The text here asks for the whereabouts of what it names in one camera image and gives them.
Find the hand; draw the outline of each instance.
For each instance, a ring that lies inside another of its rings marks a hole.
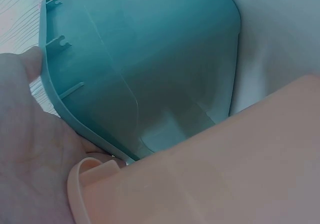
[[[41,63],[37,47],[0,54],[0,223],[73,223],[66,193],[70,169],[87,156],[112,158],[42,111],[29,89]]]

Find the teal plastic container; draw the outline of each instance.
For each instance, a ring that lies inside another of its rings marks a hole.
[[[228,117],[232,0],[46,0],[42,81],[59,115],[128,163]]]

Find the pink object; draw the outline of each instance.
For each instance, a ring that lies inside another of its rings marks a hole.
[[[70,172],[77,224],[306,224],[320,220],[320,78],[303,77],[164,152]]]

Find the white wall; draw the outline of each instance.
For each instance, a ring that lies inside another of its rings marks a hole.
[[[242,33],[232,112],[320,73],[320,0],[234,0]]]

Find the white surface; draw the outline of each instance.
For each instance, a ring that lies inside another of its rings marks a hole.
[[[320,73],[320,0],[235,0],[242,33],[232,112]]]
[[[23,53],[38,45],[41,0],[0,0],[0,53]],[[31,91],[44,111],[57,114],[40,79]]]

